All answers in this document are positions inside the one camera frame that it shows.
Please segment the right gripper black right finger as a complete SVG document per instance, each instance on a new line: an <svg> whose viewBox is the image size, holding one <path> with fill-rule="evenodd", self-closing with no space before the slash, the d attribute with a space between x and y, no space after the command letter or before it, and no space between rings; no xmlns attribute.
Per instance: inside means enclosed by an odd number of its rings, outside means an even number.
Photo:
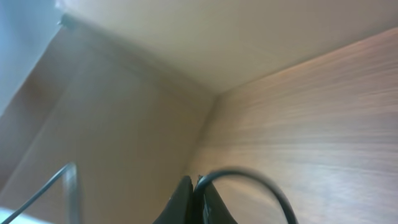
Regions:
<svg viewBox="0 0 398 224"><path fill-rule="evenodd" d="M237 224L212 183L205 190L195 191L195 223Z"/></svg>

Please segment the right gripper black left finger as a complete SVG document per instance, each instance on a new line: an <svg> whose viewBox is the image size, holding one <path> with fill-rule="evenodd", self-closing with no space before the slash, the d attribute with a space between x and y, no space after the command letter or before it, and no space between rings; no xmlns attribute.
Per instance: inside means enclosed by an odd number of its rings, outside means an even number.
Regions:
<svg viewBox="0 0 398 224"><path fill-rule="evenodd" d="M153 224L188 224L192 217L193 185L183 176L169 201Z"/></svg>

